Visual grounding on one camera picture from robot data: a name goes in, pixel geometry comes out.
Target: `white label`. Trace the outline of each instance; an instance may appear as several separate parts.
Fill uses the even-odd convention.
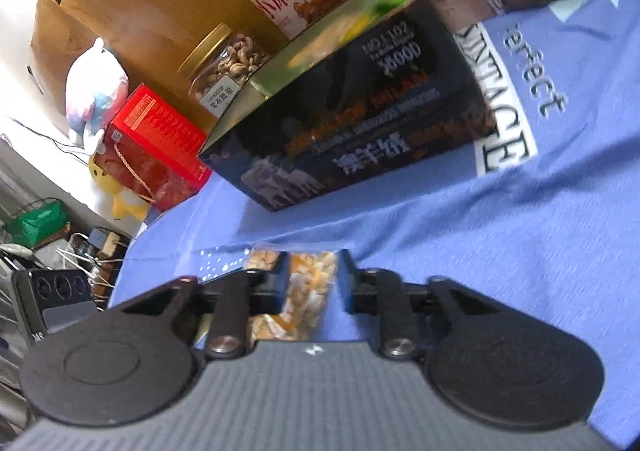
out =
[[[220,118],[239,89],[240,85],[231,77],[222,76],[200,99],[200,104]]]
[[[454,39],[495,113],[495,131],[474,142],[478,176],[522,164],[535,157],[538,148],[527,114],[484,25],[478,23],[466,28],[455,34]]]

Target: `red gift box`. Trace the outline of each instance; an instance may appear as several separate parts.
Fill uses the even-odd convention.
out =
[[[104,136],[95,163],[124,187],[166,211],[196,194],[211,170],[198,159],[206,134],[144,84],[129,96]]]

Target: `wooden panel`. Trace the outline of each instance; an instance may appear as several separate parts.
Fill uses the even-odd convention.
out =
[[[285,38],[247,0],[38,0],[32,47],[36,69],[64,114],[66,74],[96,36],[116,54],[133,88],[146,82],[182,114],[208,129],[210,116],[187,98],[177,69],[220,22],[251,34],[276,51]]]

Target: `white plush toy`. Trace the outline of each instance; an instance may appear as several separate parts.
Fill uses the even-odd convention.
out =
[[[129,93],[129,78],[98,37],[75,60],[66,76],[66,119],[69,140],[96,153],[104,131]]]

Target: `yellow plush toy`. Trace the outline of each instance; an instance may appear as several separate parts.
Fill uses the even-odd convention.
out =
[[[95,164],[93,156],[89,158],[89,171],[98,187],[113,197],[114,218],[121,220],[129,214],[135,216],[140,222],[146,218],[150,208],[149,203],[100,169]]]

